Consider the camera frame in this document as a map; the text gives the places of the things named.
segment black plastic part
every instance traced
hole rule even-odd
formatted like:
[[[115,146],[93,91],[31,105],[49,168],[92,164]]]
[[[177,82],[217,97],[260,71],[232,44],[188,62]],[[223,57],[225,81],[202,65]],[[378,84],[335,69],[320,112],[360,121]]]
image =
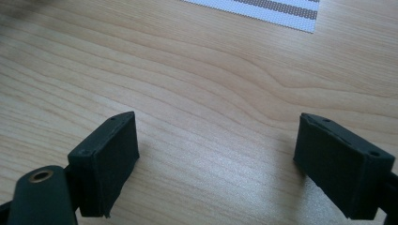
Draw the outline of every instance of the black plastic part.
[[[294,160],[347,218],[374,219],[395,158],[327,118],[303,113]]]
[[[388,215],[385,224],[398,224],[398,176],[390,174],[379,196],[380,208]]]
[[[67,181],[69,186],[69,196],[72,201],[72,209],[76,211],[84,201],[84,187],[81,178],[73,176],[70,166],[65,168],[65,174],[67,175]]]
[[[6,202],[0,205],[0,225],[7,224],[10,207],[11,207],[11,202]]]
[[[32,224],[77,224],[63,168],[43,167],[18,180],[8,225]]]
[[[138,158],[134,112],[109,118],[69,153],[66,170],[82,187],[80,202],[74,199],[82,216],[110,216]]]

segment wooden surface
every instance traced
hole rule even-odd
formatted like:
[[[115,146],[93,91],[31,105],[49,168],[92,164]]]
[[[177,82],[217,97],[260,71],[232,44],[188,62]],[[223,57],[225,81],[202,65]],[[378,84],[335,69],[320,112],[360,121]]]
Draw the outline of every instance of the wooden surface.
[[[302,112],[398,157],[397,11],[321,0],[307,34],[178,0],[0,0],[0,203],[135,111],[141,158],[112,217],[80,224],[380,224],[292,157]]]

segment screw hole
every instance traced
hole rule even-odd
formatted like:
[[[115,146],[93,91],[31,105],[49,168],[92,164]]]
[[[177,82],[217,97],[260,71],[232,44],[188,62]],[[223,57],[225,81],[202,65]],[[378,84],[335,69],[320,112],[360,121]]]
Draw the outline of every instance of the screw hole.
[[[53,171],[48,171],[48,170],[36,172],[29,177],[29,182],[40,183],[52,177],[53,173],[54,173]]]
[[[370,154],[374,157],[379,157],[380,154],[378,152],[370,152]]]

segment wood grain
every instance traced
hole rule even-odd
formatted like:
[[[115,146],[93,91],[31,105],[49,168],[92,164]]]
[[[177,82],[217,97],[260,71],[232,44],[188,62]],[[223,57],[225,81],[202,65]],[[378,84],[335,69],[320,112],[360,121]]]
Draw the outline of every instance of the wood grain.
[[[292,157],[302,112],[398,157],[396,11],[322,0],[311,35],[178,0],[0,0],[0,203],[135,111],[142,157],[112,217],[80,224],[381,224]]]

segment printed stripe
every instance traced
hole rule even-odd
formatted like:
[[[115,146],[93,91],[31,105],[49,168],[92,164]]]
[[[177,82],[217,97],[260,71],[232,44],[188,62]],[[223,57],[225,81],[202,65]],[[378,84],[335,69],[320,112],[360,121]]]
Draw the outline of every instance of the printed stripe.
[[[289,6],[298,8],[307,8],[309,10],[318,11],[319,3],[311,2],[308,0],[271,0],[272,2],[287,4]]]
[[[312,33],[315,28],[315,20],[291,14],[240,3],[235,0],[185,0],[197,5],[217,8],[220,10],[234,12],[258,20],[277,23],[279,25],[292,27],[298,30]]]
[[[294,7],[287,4],[277,3],[269,0],[233,0],[233,1],[256,7],[267,8],[270,10],[279,11],[282,13],[295,15],[310,20],[315,20],[317,14],[317,12],[314,10],[309,10],[302,7]]]

